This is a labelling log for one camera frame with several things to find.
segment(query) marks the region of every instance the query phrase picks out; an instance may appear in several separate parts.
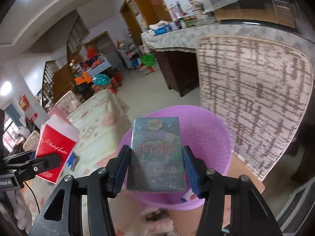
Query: floral tablecloth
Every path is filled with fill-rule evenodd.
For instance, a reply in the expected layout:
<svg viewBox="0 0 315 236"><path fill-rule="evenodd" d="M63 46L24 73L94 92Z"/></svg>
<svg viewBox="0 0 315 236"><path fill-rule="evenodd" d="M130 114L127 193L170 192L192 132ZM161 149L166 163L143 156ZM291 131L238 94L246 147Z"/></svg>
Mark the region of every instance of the floral tablecloth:
<svg viewBox="0 0 315 236"><path fill-rule="evenodd" d="M250 24L213 24L208 26L181 29L158 36L151 36L148 32L141 34L141 39L148 52L155 51L183 51L196 52L201 36L210 34L240 35L262 38L294 47L307 55L315 72L315 44L309 40L280 29Z"/></svg>
<svg viewBox="0 0 315 236"><path fill-rule="evenodd" d="M128 107L108 90L102 90L79 106L68 119L80 130L80 140L74 153L80 160L74 171L65 167L61 180L65 175L74 177L87 176L97 168L106 166L109 159L115 157L119 142L130 128L127 117ZM28 181L34 191L40 208L43 207L56 185L35 177ZM22 189L26 203L32 212L33 222L38 211L35 199L27 187ZM88 235L87 203L82 199L82 219L84 235Z"/></svg>

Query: teal plastic bag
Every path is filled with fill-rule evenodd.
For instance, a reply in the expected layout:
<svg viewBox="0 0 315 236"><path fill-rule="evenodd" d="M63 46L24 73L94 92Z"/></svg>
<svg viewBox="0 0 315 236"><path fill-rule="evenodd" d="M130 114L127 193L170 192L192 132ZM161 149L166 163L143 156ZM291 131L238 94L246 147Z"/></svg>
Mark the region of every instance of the teal plastic bag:
<svg viewBox="0 0 315 236"><path fill-rule="evenodd" d="M93 77L92 81L96 85L105 86L111 82L111 79L105 74L98 74Z"/></svg>
<svg viewBox="0 0 315 236"><path fill-rule="evenodd" d="M144 63L147 67L151 67L155 65L155 56L152 53L146 54L140 57L142 63Z"/></svg>

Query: black cable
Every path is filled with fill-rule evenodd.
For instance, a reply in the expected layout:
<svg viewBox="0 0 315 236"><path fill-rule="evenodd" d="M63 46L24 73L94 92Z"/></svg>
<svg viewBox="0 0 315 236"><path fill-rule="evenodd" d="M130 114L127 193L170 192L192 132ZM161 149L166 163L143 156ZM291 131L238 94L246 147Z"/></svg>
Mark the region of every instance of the black cable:
<svg viewBox="0 0 315 236"><path fill-rule="evenodd" d="M38 209L38 213L40 213L40 210L39 210L39 205L38 205L38 202L37 202L37 198L36 198L36 196L35 196L35 194L34 194L34 192L33 192L33 190L29 187L29 185L26 183L26 182L24 182L25 184L26 184L26 186L31 190L31 192L32 192L32 194L33 194L33 196L34 196L34 198L35 198L35 201L36 201L36 205L37 205L37 209Z"/></svg>

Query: dark wooden cabinet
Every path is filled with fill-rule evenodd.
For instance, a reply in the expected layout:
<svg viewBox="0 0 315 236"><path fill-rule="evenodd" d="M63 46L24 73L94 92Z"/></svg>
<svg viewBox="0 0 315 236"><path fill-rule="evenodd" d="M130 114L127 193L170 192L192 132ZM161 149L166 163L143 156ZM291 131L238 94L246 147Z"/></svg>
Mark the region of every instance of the dark wooden cabinet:
<svg viewBox="0 0 315 236"><path fill-rule="evenodd" d="M182 97L199 86L195 53L179 51L153 53L170 90L178 91Z"/></svg>

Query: fluorescent light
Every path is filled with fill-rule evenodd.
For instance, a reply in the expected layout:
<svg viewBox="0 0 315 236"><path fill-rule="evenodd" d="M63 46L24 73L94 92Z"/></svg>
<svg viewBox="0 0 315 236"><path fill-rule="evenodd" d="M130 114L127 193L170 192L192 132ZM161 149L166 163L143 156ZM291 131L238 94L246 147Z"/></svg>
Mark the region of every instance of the fluorescent light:
<svg viewBox="0 0 315 236"><path fill-rule="evenodd" d="M12 89L11 83L10 83L9 81L6 81L6 82L2 85L2 87L1 87L1 89L0 89L0 95L1 95L1 96L8 95L8 94L10 93L11 89Z"/></svg>

